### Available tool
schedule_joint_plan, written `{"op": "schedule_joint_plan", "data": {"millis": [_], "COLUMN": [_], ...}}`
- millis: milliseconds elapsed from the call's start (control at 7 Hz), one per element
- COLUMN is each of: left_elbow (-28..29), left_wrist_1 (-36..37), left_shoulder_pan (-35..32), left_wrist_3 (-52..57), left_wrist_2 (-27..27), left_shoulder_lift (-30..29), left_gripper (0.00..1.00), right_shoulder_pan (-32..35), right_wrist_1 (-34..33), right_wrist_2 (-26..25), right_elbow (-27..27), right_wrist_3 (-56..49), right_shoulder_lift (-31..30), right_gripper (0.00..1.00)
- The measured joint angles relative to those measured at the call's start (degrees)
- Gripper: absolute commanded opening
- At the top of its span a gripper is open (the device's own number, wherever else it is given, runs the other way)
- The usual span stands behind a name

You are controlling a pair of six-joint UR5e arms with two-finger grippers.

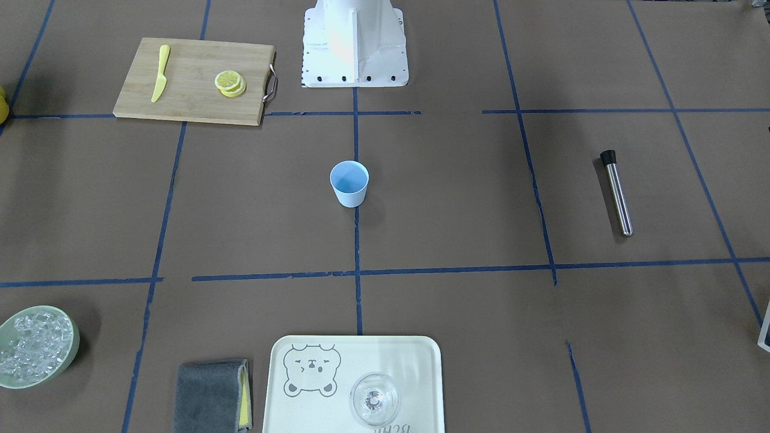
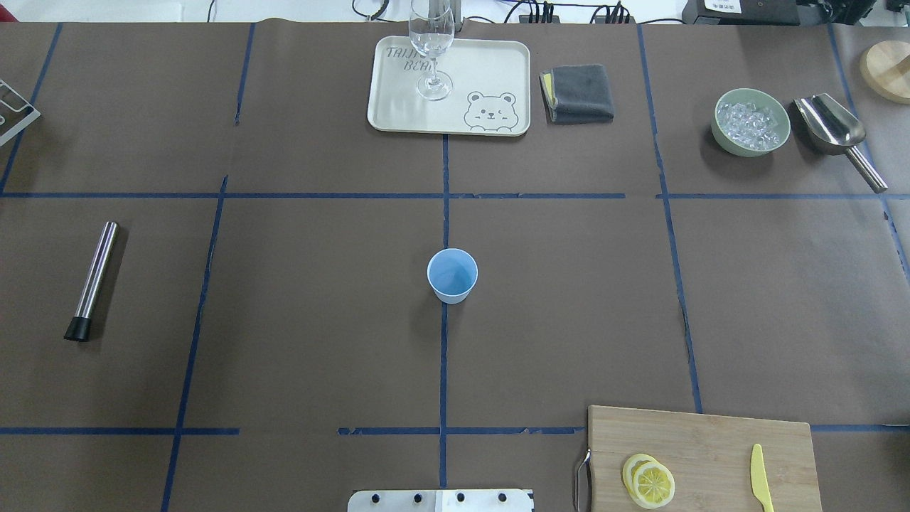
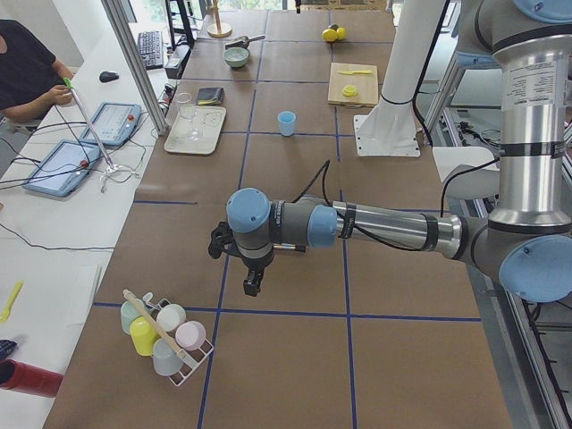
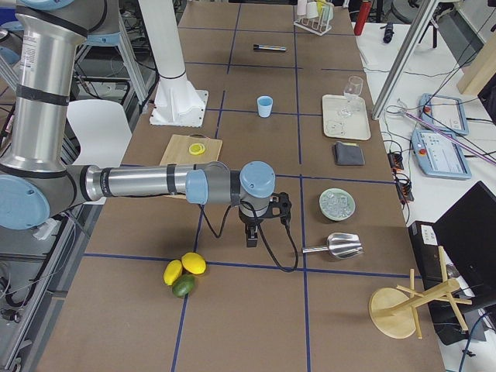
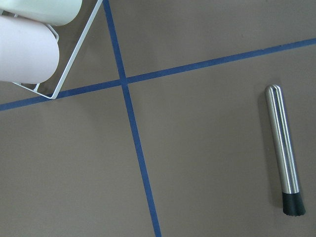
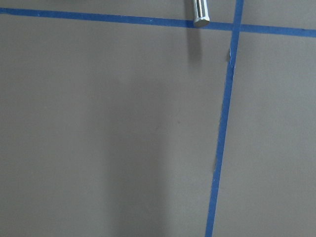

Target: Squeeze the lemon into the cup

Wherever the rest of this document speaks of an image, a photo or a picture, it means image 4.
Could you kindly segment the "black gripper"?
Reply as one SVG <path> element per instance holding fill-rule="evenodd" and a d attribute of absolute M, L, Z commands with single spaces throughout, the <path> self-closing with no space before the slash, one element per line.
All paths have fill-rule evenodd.
<path fill-rule="evenodd" d="M 246 247 L 257 247 L 258 233 L 261 232 L 260 224 L 265 219 L 272 219 L 269 207 L 261 213 L 261 211 L 253 210 L 249 205 L 241 205 L 239 218 L 245 225 Z"/>

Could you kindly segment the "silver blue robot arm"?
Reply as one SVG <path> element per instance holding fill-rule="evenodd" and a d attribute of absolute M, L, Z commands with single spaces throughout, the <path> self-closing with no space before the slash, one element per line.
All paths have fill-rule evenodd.
<path fill-rule="evenodd" d="M 1 158 L 3 227 L 30 229 L 102 198 L 183 195 L 196 205 L 238 207 L 246 244 L 256 244 L 260 222 L 273 217 L 277 202 L 274 171 L 262 161 L 238 171 L 218 161 L 107 168 L 63 164 L 60 152 L 76 50 L 91 37 L 119 39 L 119 4 L 17 1 L 15 6 L 24 33 L 12 142 Z"/>

